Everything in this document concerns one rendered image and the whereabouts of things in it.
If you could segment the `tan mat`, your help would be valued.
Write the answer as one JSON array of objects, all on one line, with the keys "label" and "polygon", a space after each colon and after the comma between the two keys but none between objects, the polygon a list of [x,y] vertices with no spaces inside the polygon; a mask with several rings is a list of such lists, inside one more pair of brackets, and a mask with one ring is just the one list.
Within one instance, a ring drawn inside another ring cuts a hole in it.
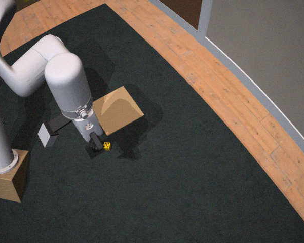
[{"label": "tan mat", "polygon": [[94,101],[92,108],[107,136],[144,116],[124,86]]}]

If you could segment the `yellow die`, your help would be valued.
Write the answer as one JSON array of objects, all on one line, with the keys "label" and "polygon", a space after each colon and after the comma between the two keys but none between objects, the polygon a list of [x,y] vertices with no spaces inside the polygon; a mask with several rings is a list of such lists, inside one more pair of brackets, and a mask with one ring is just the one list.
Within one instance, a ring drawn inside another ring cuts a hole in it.
[{"label": "yellow die", "polygon": [[111,143],[104,142],[104,150],[109,150],[110,151],[110,148],[111,148]]}]

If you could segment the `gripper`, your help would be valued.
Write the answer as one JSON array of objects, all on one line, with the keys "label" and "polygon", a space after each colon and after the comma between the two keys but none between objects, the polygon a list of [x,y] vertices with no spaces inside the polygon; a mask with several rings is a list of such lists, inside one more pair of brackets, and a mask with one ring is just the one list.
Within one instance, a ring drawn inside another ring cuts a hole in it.
[{"label": "gripper", "polygon": [[[73,121],[80,134],[83,136],[86,142],[90,142],[93,152],[96,153],[100,152],[104,148],[103,142],[99,137],[103,134],[103,130],[92,107],[89,110],[87,119],[83,119],[82,117],[69,118],[65,115],[64,116]],[[93,140],[94,143],[92,143],[91,140]]]}]

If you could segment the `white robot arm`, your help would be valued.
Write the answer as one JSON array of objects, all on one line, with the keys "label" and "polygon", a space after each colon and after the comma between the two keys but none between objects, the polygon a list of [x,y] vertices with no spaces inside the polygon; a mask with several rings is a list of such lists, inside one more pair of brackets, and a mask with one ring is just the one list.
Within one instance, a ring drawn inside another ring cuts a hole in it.
[{"label": "white robot arm", "polygon": [[[0,42],[16,9],[15,0],[0,0]],[[47,82],[62,114],[43,121],[38,136],[44,147],[53,146],[58,130],[72,122],[66,117],[87,119],[92,107],[93,98],[81,59],[51,34],[41,38],[12,66],[0,52],[0,87],[3,81],[21,97],[31,96]],[[0,174],[12,170],[18,161],[0,110]]]}]

